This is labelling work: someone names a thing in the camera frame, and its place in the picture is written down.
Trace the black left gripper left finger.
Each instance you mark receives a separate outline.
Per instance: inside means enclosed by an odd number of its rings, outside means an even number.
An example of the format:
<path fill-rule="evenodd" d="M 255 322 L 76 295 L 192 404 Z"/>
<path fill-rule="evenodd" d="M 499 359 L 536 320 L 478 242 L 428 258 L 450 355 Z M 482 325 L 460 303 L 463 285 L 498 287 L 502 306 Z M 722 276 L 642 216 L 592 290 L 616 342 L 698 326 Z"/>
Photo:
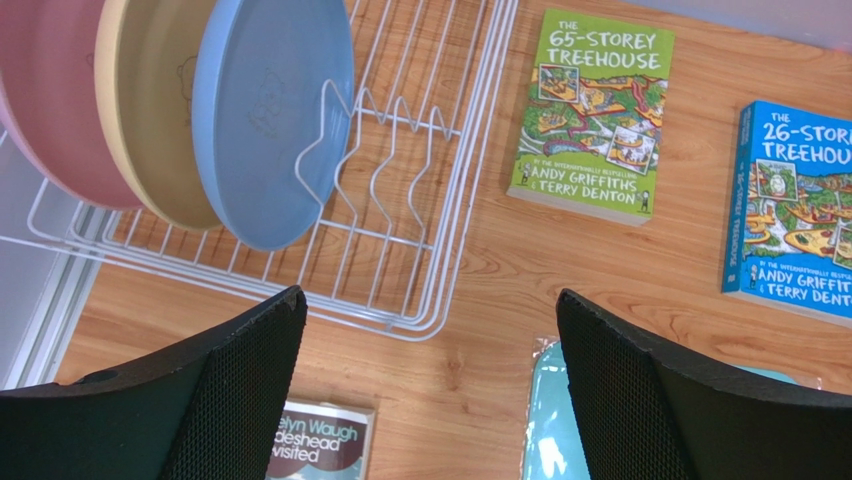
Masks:
<path fill-rule="evenodd" d="M 62 385 L 1 394 L 5 479 L 261 479 L 307 320 L 292 286 Z"/>

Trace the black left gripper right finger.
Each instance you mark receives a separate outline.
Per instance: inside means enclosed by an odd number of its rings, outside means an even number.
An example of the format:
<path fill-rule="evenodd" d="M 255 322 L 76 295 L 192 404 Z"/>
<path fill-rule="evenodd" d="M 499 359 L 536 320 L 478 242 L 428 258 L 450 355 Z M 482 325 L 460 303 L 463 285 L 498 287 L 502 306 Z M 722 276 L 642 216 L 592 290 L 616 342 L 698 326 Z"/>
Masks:
<path fill-rule="evenodd" d="M 593 478 L 850 477 L 848 395 L 713 359 L 571 289 L 555 309 Z"/>

